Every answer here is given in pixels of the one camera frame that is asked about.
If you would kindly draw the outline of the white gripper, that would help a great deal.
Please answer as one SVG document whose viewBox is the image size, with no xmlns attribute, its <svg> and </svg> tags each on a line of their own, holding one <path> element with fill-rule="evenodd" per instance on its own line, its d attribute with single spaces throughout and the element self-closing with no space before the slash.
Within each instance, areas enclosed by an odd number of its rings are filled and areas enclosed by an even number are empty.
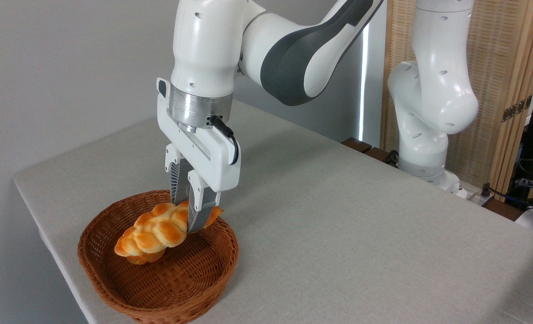
<svg viewBox="0 0 533 324">
<path fill-rule="evenodd" d="M 217 127 L 198 128 L 192 133 L 171 117 L 169 81 L 158 78 L 157 90 L 157 122 L 171 142 L 165 155 L 171 201 L 178 205 L 188 200 L 188 233 L 195 233 L 205 227 L 212 209 L 219 205 L 220 192 L 238 185 L 242 159 L 232 163 L 235 145 Z"/>
</svg>

